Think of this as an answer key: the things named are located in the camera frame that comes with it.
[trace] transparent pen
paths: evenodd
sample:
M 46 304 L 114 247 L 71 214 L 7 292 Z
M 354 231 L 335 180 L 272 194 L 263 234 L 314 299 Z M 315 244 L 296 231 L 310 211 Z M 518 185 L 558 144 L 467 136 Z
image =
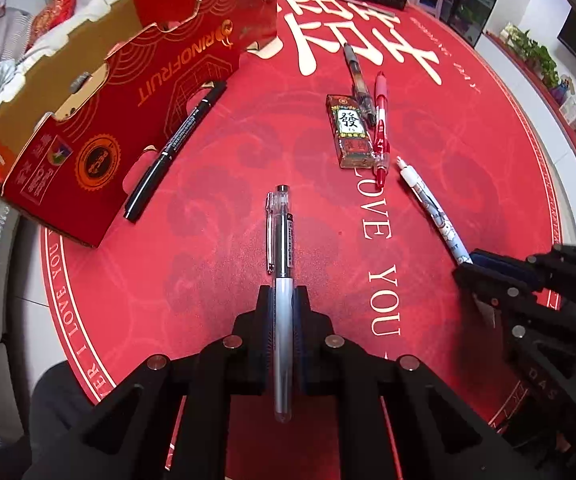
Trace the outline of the transparent pen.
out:
M 274 274 L 273 290 L 273 374 L 274 415 L 288 422 L 292 415 L 292 293 L 293 229 L 289 187 L 277 186 L 266 199 L 267 256 L 269 273 Z

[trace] potted plant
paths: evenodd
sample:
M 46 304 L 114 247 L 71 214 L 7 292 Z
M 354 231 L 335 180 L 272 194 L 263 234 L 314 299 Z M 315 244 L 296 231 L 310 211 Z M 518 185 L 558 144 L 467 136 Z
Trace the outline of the potted plant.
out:
M 528 37 L 528 32 L 523 32 L 519 30 L 517 27 L 513 27 L 510 32 L 510 39 L 512 40 L 512 44 L 510 45 L 514 52 L 526 63 L 530 59 L 534 59 L 535 56 L 535 48 L 538 46 L 538 43 L 534 40 L 530 40 Z
M 560 83 L 560 79 L 559 74 L 556 71 L 556 63 L 554 62 L 554 59 L 552 59 L 547 48 L 543 45 L 540 45 L 536 49 L 535 53 L 538 56 L 541 65 L 541 81 L 543 81 L 543 84 L 548 89 L 556 88 Z

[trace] black cable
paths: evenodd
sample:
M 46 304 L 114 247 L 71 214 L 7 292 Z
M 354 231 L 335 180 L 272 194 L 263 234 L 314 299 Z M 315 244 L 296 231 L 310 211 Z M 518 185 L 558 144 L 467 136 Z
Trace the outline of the black cable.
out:
M 543 456 L 543 458 L 541 460 L 539 460 L 536 465 L 534 466 L 535 469 L 541 469 L 544 464 L 548 461 L 548 459 L 552 456 L 553 453 L 555 453 L 556 450 L 555 449 L 548 449 L 548 451 L 546 452 L 546 454 Z
M 538 433 L 535 433 L 531 437 L 527 438 L 523 442 L 519 442 L 519 444 L 515 444 L 514 446 L 512 446 L 512 449 L 519 449 L 521 447 L 527 446 L 528 444 L 531 444 L 532 442 L 537 441 L 540 437 L 542 437 L 547 432 L 548 432 L 547 429 L 541 430 Z

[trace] black marker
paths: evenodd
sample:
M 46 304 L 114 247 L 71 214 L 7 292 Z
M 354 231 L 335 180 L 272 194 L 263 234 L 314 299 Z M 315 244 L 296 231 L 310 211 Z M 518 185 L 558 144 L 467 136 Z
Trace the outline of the black marker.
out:
M 159 153 L 157 160 L 155 160 L 151 167 L 148 168 L 148 171 L 143 174 L 139 184 L 137 184 L 137 187 L 128 197 L 124 210 L 124 218 L 132 223 L 135 223 L 140 218 L 150 198 L 164 179 L 172 161 L 175 160 L 175 157 L 199 123 L 206 117 L 208 110 L 212 108 L 225 91 L 226 82 L 215 81 L 214 88 L 208 92 L 206 97 L 199 101 L 199 104 L 197 104 L 196 108 L 188 115 L 175 135 L 170 137 L 164 149 Z

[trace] circular logo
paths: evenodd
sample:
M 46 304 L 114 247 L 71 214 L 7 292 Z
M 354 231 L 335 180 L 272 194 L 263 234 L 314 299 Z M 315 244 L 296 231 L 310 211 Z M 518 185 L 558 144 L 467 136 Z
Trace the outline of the circular logo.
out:
M 119 144 L 107 135 L 93 137 L 79 152 L 75 171 L 77 181 L 84 189 L 101 189 L 114 176 L 119 166 Z

